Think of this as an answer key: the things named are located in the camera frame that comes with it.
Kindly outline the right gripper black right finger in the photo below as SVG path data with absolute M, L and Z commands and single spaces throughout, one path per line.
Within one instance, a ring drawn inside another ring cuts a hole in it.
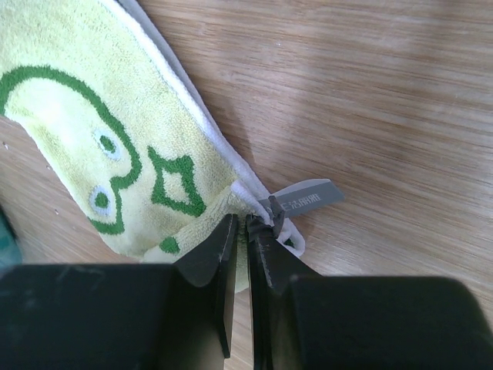
M 256 369 L 490 369 L 475 296 L 437 276 L 323 276 L 246 219 Z

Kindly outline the green frog pattern towel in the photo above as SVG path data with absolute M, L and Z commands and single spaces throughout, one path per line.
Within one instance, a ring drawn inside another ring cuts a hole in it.
M 226 214 L 272 221 L 269 191 L 135 1 L 3 1 L 1 113 L 117 254 L 173 263 Z

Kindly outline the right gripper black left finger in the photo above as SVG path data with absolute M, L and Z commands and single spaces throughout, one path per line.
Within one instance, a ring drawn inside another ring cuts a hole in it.
M 238 218 L 172 264 L 1 272 L 3 369 L 222 369 L 231 353 Z

